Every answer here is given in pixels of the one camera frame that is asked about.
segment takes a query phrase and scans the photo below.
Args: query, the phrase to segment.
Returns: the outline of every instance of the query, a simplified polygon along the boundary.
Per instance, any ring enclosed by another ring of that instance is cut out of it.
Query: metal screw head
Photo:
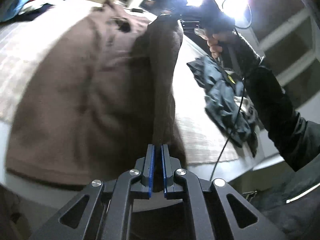
[[[95,179],[93,182],[91,182],[91,185],[93,187],[100,187],[102,184],[101,180]]]
[[[186,171],[185,169],[177,169],[177,170],[176,170],[176,173],[177,173],[178,175],[185,175],[185,174],[187,173],[187,171]]]
[[[140,171],[137,169],[132,169],[129,171],[129,173],[131,176],[135,176],[135,175],[138,175],[140,173]]]
[[[226,182],[223,179],[215,179],[214,184],[218,187],[223,187],[226,184]]]

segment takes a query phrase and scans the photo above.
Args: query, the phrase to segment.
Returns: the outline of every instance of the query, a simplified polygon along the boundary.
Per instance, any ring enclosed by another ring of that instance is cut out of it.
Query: brown towel
[[[18,106],[8,170],[85,185],[133,168],[148,143],[185,164],[171,92],[182,29],[171,17],[148,24],[106,1],[57,42]]]

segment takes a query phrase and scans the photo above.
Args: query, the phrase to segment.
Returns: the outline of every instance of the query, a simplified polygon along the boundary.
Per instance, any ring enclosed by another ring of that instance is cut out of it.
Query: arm
[[[233,42],[247,93],[269,138],[292,169],[299,170],[320,152],[320,124],[306,121],[293,109],[288,95],[267,68],[265,60],[260,60],[244,38],[214,35],[213,39],[207,39],[213,57],[219,56],[222,50],[217,46],[218,40]]]

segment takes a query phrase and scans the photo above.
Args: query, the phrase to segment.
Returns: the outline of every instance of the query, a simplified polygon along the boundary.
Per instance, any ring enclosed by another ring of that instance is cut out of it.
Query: hand
[[[206,34],[205,30],[195,29],[195,33],[207,41],[213,58],[218,58],[223,50],[223,48],[218,45],[219,41],[223,41],[225,43],[233,43],[235,42],[236,38],[236,35],[233,32],[222,32],[209,36]]]

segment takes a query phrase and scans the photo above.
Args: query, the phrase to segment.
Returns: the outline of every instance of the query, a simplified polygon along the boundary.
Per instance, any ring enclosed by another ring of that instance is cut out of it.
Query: zipper
[[[308,193],[310,193],[311,191],[315,190],[315,189],[316,189],[317,187],[319,187],[319,186],[320,186],[320,183],[314,185],[312,188],[306,190],[305,192],[302,192],[300,195],[298,195],[298,196],[296,196],[296,197],[294,197],[294,198],[288,199],[288,200],[286,201],[286,204],[302,198],[303,196],[307,195]]]

